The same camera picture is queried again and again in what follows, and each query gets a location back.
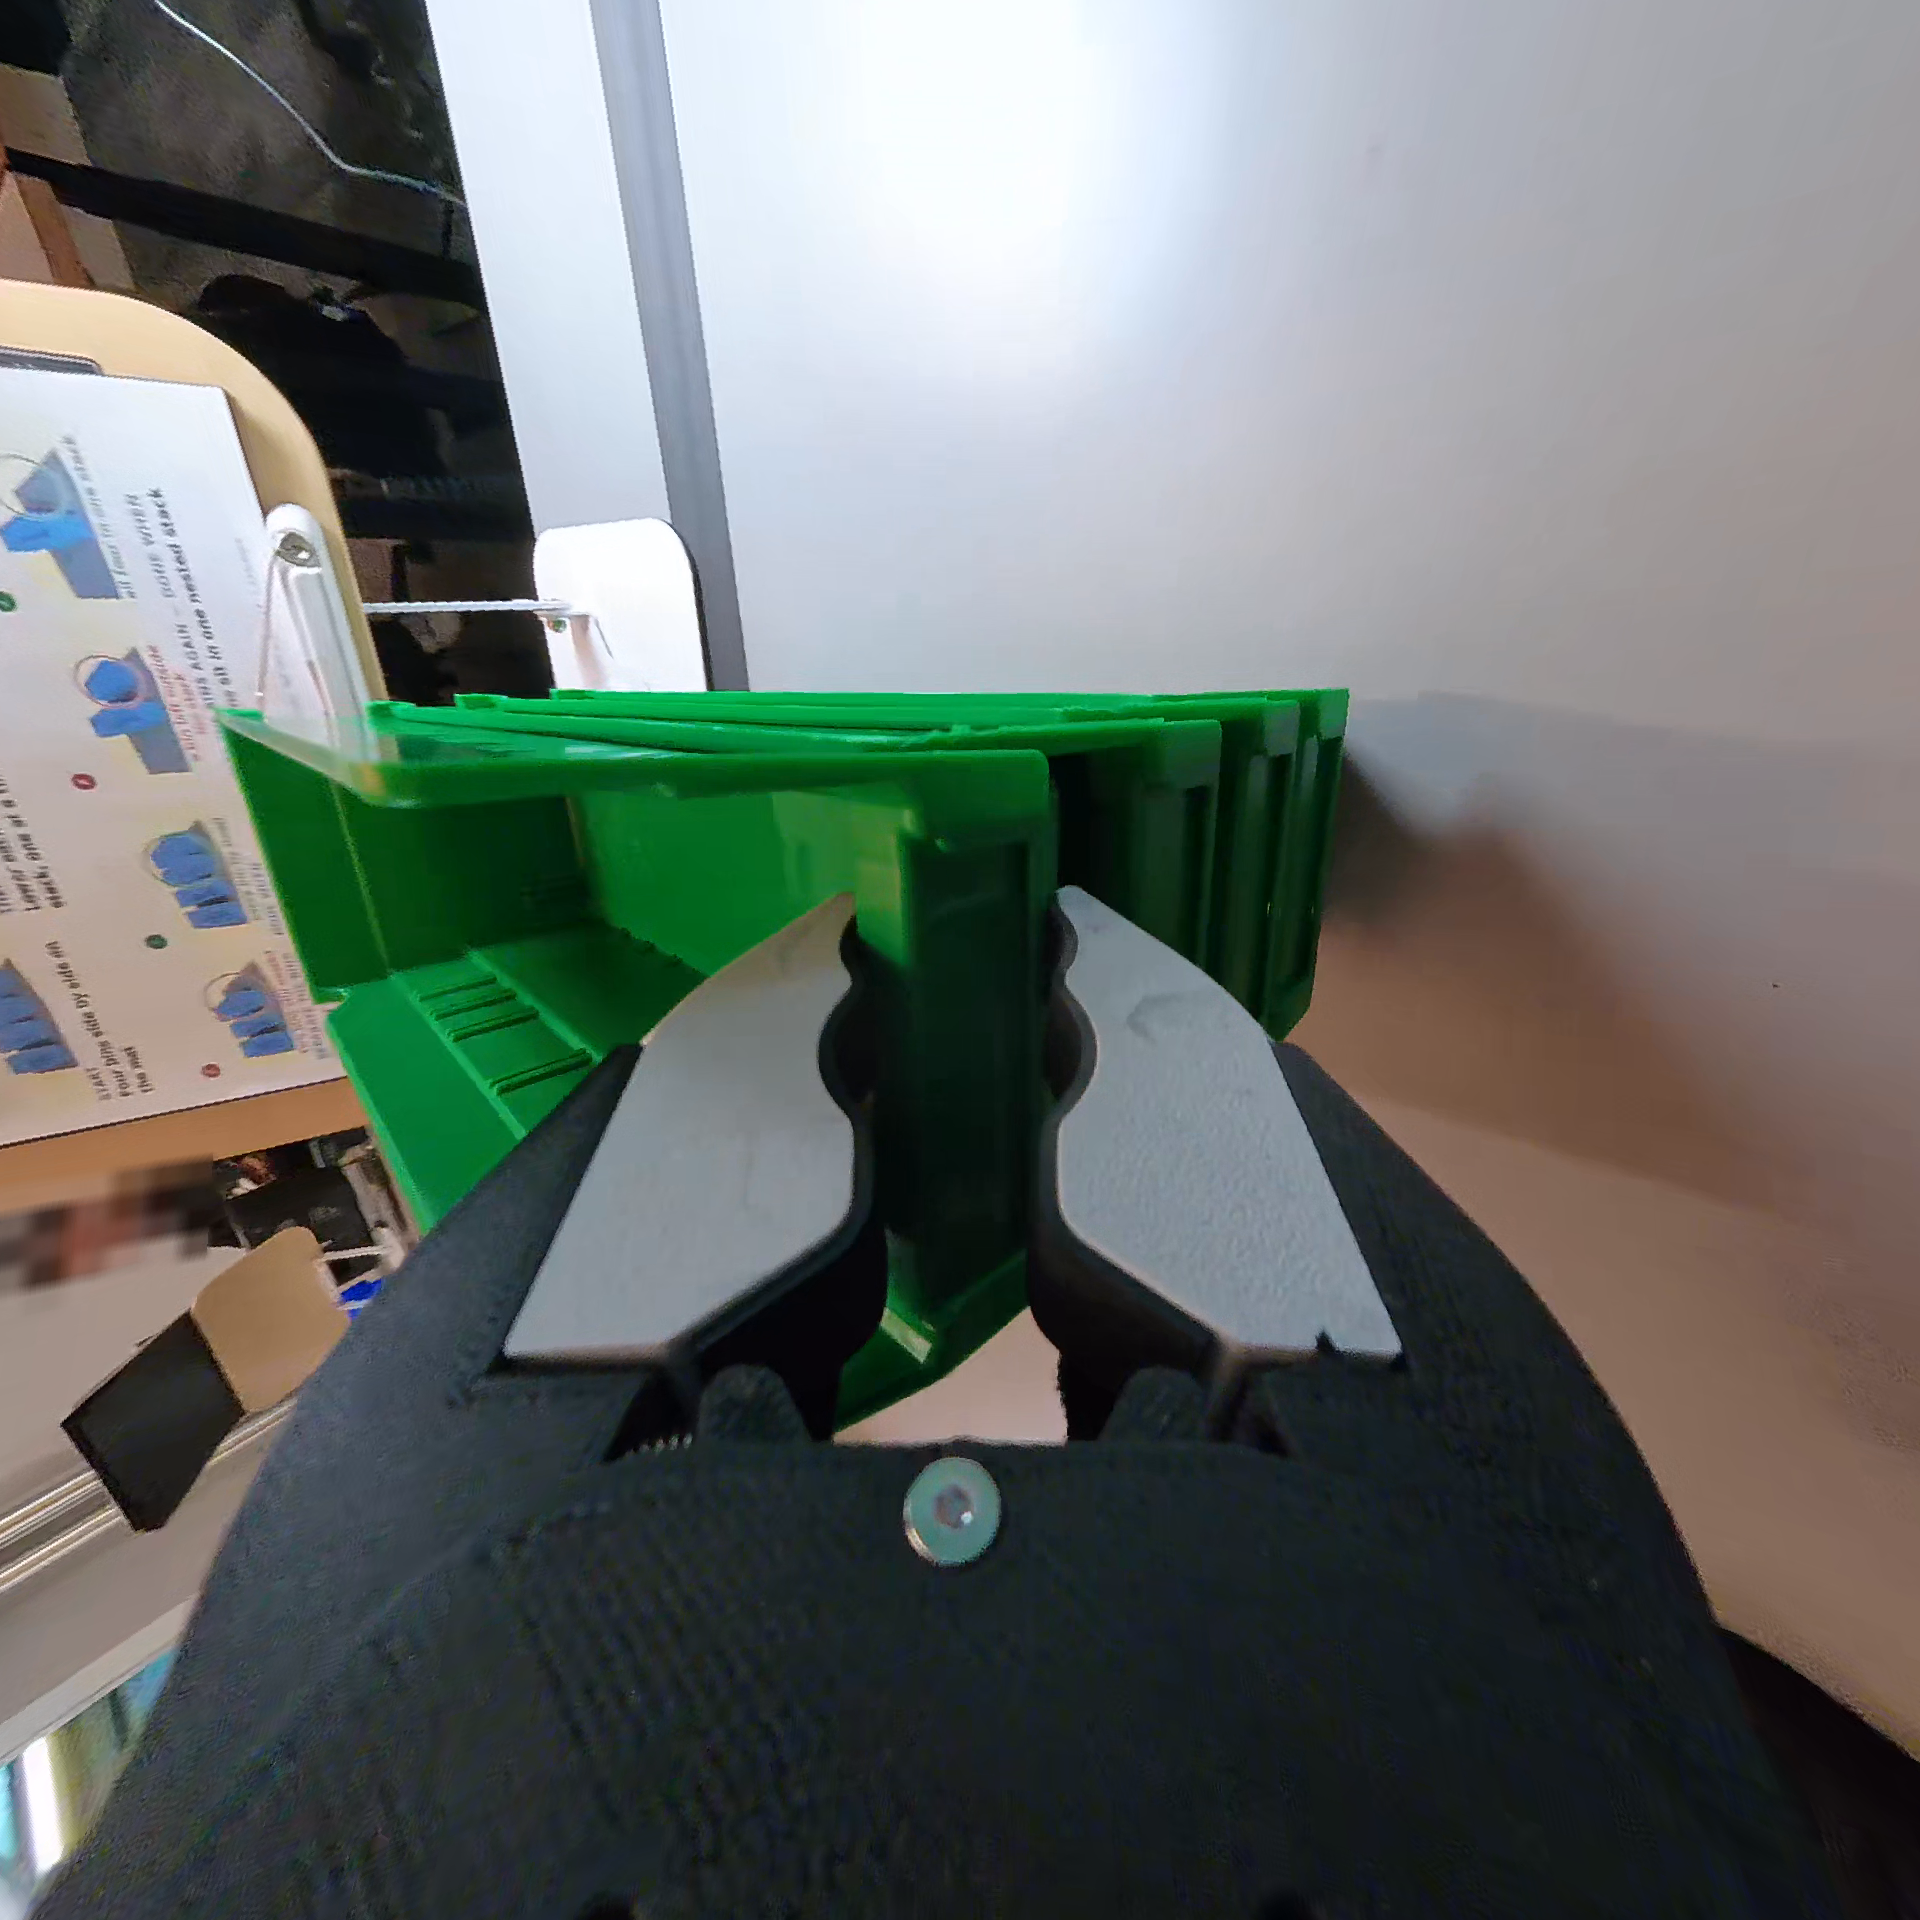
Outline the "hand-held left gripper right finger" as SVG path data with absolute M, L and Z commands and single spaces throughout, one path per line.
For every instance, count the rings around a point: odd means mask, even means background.
M 1262 1023 L 1208 970 L 1077 885 L 1059 959 L 1025 1255 L 1070 1368 L 1171 1368 L 1233 1397 L 1310 1359 L 1392 1366 L 1401 1333 Z

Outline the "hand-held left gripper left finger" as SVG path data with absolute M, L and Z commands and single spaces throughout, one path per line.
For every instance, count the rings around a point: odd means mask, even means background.
M 723 1370 L 774 1374 L 832 1435 L 889 1255 L 853 895 L 707 978 L 638 1048 L 500 1358 L 641 1374 L 689 1415 Z

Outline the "white desk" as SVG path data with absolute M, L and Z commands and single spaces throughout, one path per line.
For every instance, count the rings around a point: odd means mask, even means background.
M 592 6 L 424 13 L 534 536 L 672 525 Z

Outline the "small wooden display board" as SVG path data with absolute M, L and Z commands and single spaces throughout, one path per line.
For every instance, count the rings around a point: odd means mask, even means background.
M 351 1322 L 308 1226 L 246 1249 L 185 1311 L 246 1416 L 288 1401 Z

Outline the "white board stand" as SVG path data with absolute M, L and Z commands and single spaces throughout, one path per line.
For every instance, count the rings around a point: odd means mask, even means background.
M 523 597 L 365 600 L 371 622 L 404 622 L 421 642 L 462 623 L 515 622 L 537 634 L 542 688 L 561 691 L 707 691 L 712 685 L 689 555 L 665 519 L 608 519 L 539 533 Z

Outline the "white sheet holder bar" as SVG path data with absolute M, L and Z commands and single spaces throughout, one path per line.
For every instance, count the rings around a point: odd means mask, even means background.
M 275 507 L 263 536 L 255 709 L 277 728 L 335 745 L 385 694 L 356 587 L 308 510 Z

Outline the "printed instruction sheet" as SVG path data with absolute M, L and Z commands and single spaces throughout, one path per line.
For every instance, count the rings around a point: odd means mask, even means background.
M 220 711 L 268 522 L 222 391 L 3 371 L 3 1139 L 343 1070 Z

